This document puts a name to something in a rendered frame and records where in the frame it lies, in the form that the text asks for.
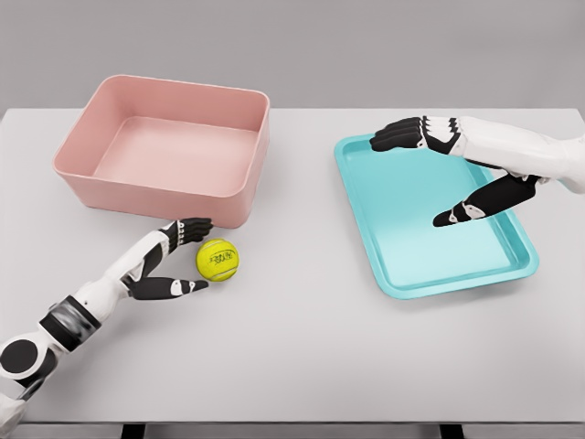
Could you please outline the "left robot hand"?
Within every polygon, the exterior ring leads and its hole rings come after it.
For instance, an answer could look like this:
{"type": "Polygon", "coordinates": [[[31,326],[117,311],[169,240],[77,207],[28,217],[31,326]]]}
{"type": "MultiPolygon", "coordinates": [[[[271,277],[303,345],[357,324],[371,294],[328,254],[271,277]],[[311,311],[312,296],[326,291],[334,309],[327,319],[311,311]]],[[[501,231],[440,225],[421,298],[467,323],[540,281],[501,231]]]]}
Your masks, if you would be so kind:
{"type": "Polygon", "coordinates": [[[178,247],[202,242],[212,228],[209,218],[175,220],[140,239],[105,273],[120,281],[127,294],[136,300],[174,299],[207,288],[206,280],[151,277],[150,273],[178,247]]]}

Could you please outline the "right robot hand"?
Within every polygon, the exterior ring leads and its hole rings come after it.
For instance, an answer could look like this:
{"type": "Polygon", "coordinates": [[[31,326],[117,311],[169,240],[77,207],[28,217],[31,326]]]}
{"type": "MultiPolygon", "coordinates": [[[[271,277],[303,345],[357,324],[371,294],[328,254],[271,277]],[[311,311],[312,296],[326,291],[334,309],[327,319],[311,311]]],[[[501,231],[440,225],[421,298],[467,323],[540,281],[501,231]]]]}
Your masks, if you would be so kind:
{"type": "Polygon", "coordinates": [[[433,220],[435,227],[479,220],[510,209],[534,197],[540,179],[563,178],[568,170],[567,153],[558,141],[468,116],[402,119],[377,131],[370,145],[376,152],[427,148],[506,171],[505,176],[438,214],[433,220]]]}

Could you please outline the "yellow tennis ball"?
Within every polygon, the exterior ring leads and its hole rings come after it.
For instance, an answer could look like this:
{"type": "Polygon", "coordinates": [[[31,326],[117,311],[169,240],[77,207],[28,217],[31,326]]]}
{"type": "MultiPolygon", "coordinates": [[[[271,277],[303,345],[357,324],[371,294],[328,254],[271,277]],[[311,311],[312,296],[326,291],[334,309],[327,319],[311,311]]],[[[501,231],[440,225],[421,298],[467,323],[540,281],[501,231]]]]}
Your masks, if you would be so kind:
{"type": "Polygon", "coordinates": [[[239,253],[230,241],[208,240],[197,250],[196,266],[205,279],[211,282],[223,282],[238,270],[239,253]]]}

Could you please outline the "blue plastic tray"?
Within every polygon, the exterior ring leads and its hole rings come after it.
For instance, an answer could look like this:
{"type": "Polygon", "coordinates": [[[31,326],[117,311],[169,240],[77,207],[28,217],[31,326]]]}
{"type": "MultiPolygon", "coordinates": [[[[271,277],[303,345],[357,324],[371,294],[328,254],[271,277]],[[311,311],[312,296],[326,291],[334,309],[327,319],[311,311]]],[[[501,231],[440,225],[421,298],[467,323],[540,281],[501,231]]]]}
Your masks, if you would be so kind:
{"type": "Polygon", "coordinates": [[[347,137],[335,160],[380,289],[415,299],[534,274],[537,251],[512,210],[436,227],[436,215],[493,181],[490,171],[428,149],[372,151],[347,137]]]}

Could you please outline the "pink plastic basket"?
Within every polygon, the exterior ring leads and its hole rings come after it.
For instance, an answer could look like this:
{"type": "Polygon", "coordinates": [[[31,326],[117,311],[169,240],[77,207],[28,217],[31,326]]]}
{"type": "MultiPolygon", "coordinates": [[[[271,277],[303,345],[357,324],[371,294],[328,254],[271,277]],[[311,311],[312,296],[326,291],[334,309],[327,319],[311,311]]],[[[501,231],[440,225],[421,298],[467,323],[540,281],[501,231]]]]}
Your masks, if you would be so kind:
{"type": "Polygon", "coordinates": [[[244,224],[270,141],[261,91],[115,75],[93,93],[53,159],[86,206],[244,224]]]}

